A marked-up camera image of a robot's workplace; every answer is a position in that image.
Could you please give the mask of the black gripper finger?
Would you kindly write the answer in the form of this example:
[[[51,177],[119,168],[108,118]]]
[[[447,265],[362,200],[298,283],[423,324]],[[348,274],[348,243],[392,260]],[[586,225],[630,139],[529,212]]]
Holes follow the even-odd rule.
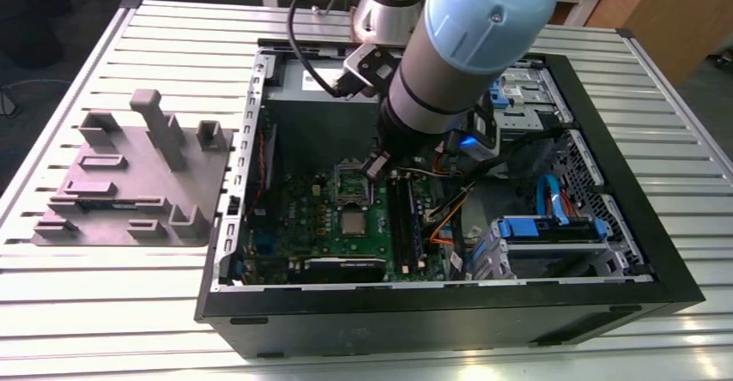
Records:
[[[359,171],[370,183],[382,181],[384,174],[394,166],[395,158],[383,148],[375,149],[364,160]]]

